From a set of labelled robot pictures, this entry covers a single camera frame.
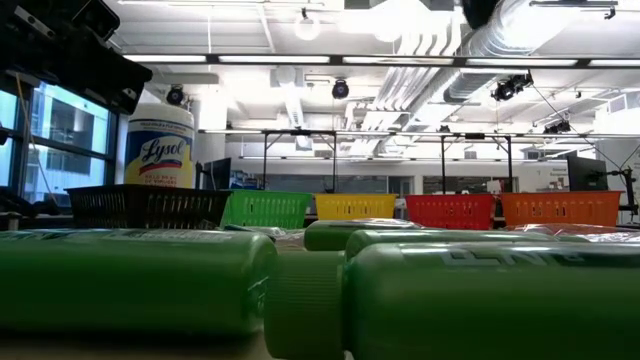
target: plastic basket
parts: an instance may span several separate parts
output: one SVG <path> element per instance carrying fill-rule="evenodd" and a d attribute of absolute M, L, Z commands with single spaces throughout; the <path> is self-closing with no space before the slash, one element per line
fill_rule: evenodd
<path fill-rule="evenodd" d="M 233 190 L 222 225 L 300 229 L 310 201 L 308 193 Z"/>
<path fill-rule="evenodd" d="M 495 200 L 480 195 L 408 195 L 409 220 L 443 229 L 490 230 Z"/>
<path fill-rule="evenodd" d="M 395 194 L 316 194 L 318 220 L 392 219 Z"/>
<path fill-rule="evenodd" d="M 214 229 L 230 195 L 147 185 L 66 190 L 79 228 Z"/>
<path fill-rule="evenodd" d="M 503 194 L 507 225 L 616 226 L 622 191 Z"/>

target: window frame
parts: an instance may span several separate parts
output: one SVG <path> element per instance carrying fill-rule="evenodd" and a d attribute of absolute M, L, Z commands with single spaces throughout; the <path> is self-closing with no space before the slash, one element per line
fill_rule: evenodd
<path fill-rule="evenodd" d="M 29 76 L 21 77 L 22 91 L 24 95 L 25 105 L 30 113 L 33 113 L 33 96 L 35 89 L 39 86 L 39 82 Z M 7 92 L 11 95 L 18 97 L 16 119 L 14 129 L 2 128 L 9 133 L 9 138 L 13 141 L 13 149 L 11 151 L 11 164 L 9 166 L 9 184 L 8 187 L 18 196 L 24 196 L 25 193 L 25 180 L 27 176 L 27 162 L 29 157 L 29 148 L 31 144 L 30 136 L 33 136 L 33 140 L 36 145 L 46 146 L 48 148 L 64 151 L 71 154 L 86 156 L 89 158 L 100 159 L 104 161 L 104 185 L 113 185 L 115 183 L 115 168 L 116 168 L 116 156 L 117 156 L 117 142 L 118 134 L 117 129 L 120 122 L 119 114 L 116 114 L 109 110 L 108 115 L 108 128 L 107 128 L 107 151 L 102 154 L 96 151 L 88 150 L 79 146 L 70 145 L 55 140 L 43 138 L 37 135 L 31 135 L 30 129 L 26 126 L 24 117 L 24 111 L 20 104 L 19 92 L 16 85 L 16 78 L 5 74 L 0 76 L 0 90 Z M 83 96 L 82 94 L 75 93 L 75 95 L 82 97 L 87 101 L 95 103 L 94 100 Z"/>

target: green basket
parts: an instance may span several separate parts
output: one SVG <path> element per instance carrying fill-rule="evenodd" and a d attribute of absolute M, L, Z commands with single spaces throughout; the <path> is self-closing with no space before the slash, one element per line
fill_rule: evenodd
<path fill-rule="evenodd" d="M 221 226 L 274 226 L 301 229 L 311 194 L 233 190 Z"/>

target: red basket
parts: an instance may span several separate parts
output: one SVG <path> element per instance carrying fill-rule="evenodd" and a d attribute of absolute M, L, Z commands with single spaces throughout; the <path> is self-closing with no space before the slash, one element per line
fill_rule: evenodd
<path fill-rule="evenodd" d="M 493 195 L 408 195 L 409 220 L 428 227 L 463 230 L 493 228 Z"/>

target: table surface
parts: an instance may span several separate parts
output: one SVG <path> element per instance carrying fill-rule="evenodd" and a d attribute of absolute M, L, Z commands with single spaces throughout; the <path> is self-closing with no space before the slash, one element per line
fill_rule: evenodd
<path fill-rule="evenodd" d="M 0 360 L 272 360 L 262 334 L 220 344 L 136 344 L 47 339 L 0 338 Z"/>

